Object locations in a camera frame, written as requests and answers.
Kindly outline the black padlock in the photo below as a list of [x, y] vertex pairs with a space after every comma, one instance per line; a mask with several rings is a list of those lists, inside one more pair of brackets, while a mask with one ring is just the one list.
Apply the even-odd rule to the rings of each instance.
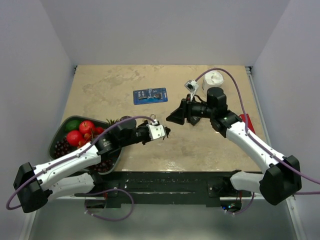
[[199, 123], [199, 121], [201, 120], [200, 117], [197, 117], [197, 116], [193, 116], [191, 117], [189, 123], [192, 125], [192, 126], [195, 126]]

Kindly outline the brass padlock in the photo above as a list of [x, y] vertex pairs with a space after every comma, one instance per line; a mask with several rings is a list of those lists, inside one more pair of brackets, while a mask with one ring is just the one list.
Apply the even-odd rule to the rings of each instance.
[[155, 120], [155, 119], [156, 119], [156, 115], [155, 115], [155, 114], [151, 114], [149, 117], [150, 117], [152, 120]]

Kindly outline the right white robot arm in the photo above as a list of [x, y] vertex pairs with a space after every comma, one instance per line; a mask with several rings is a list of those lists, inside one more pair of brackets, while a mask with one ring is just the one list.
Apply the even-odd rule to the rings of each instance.
[[223, 192], [230, 197], [239, 191], [261, 194], [271, 205], [277, 205], [302, 188], [299, 160], [284, 156], [266, 144], [246, 127], [245, 122], [228, 109], [227, 96], [220, 87], [207, 91], [206, 101], [190, 96], [166, 120], [183, 125], [193, 117], [207, 118], [212, 128], [241, 148], [259, 167], [261, 173], [238, 171], [223, 183]]

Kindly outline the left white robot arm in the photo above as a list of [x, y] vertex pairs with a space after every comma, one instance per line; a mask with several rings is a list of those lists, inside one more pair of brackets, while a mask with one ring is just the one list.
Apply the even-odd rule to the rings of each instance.
[[90, 193], [99, 196], [104, 184], [84, 173], [75, 180], [69, 176], [87, 167], [100, 164], [124, 147], [154, 140], [164, 139], [171, 130], [156, 119], [146, 117], [137, 125], [137, 117], [129, 117], [108, 127], [96, 138], [77, 150], [56, 160], [32, 166], [22, 164], [13, 182], [14, 193], [6, 203], [8, 210], [14, 197], [19, 200], [19, 207], [24, 213], [32, 213], [42, 208], [50, 199], [77, 193]]

